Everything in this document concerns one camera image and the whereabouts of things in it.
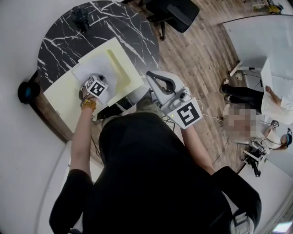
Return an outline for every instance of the yellow paper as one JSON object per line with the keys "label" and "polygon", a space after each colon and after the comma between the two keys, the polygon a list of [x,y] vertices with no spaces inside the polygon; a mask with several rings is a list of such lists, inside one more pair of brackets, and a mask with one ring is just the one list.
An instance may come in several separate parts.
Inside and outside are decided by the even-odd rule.
{"label": "yellow paper", "polygon": [[[89,52],[79,60],[79,63],[86,62],[100,52],[107,52],[119,77],[116,85],[116,95],[107,103],[108,106],[111,106],[143,85],[143,81],[116,38],[112,38]],[[72,74],[73,69],[61,76],[44,92],[52,107],[72,132],[75,131],[81,113],[81,100],[78,98],[81,84]],[[102,109],[102,106],[97,106],[94,114],[99,113]]]}

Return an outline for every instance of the sneaker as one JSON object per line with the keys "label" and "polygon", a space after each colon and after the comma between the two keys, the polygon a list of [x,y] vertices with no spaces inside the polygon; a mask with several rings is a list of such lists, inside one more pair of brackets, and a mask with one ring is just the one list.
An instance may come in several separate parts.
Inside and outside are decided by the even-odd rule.
{"label": "sneaker", "polygon": [[222,81],[222,84],[221,84],[221,87],[220,87],[220,93],[223,93],[223,90],[222,90],[222,88],[223,88],[223,86],[224,85],[228,85],[229,84],[229,80],[228,79],[224,79],[223,81]]}
{"label": "sneaker", "polygon": [[230,104],[226,104],[224,110],[223,110],[223,113],[222,115],[225,116],[225,115],[229,115],[229,110],[230,110]]}
{"label": "sneaker", "polygon": [[225,100],[225,101],[230,101],[231,96],[232,96],[232,95],[226,95],[226,96],[224,97],[224,100]]}

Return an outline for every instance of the round table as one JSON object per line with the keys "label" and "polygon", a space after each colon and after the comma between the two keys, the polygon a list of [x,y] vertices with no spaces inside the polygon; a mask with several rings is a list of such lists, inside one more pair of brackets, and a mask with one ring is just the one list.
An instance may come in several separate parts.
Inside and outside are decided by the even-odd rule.
{"label": "round table", "polygon": [[[149,21],[129,5],[112,1],[94,1],[80,5],[88,11],[90,28],[80,32],[71,20],[71,10],[62,15],[44,37],[38,54],[40,85],[45,92],[64,73],[78,64],[78,60],[116,37],[138,73],[144,77],[148,70],[158,70],[159,45]],[[134,91],[135,98],[121,99],[118,105],[107,107],[99,114],[109,117],[121,113],[118,106],[129,109],[146,93]]]}

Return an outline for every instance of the office chair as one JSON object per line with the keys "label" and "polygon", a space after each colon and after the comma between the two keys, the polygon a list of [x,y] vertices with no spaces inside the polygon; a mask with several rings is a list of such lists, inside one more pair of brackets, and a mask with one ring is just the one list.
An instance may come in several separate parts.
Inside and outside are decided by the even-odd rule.
{"label": "office chair", "polygon": [[161,40],[166,38],[165,22],[183,33],[200,12],[191,0],[141,0],[139,5],[146,5],[146,8],[154,14],[147,18],[148,21],[161,23]]}

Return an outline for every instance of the electronic device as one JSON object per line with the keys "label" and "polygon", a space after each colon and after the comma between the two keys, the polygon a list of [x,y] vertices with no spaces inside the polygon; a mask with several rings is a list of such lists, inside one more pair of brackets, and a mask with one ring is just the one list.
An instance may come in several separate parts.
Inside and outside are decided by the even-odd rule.
{"label": "electronic device", "polygon": [[162,112],[181,128],[186,129],[202,118],[196,98],[191,97],[189,88],[177,75],[165,71],[148,71],[146,79]]}
{"label": "electronic device", "polygon": [[88,12],[84,7],[73,7],[71,10],[71,20],[81,32],[86,32],[90,27],[88,23]]}
{"label": "electronic device", "polygon": [[274,129],[277,129],[277,127],[280,126],[280,124],[277,120],[272,120],[271,125],[273,126]]}
{"label": "electronic device", "polygon": [[88,93],[96,98],[99,98],[100,95],[108,88],[108,85],[102,82],[100,76],[102,75],[92,75],[85,83]]}

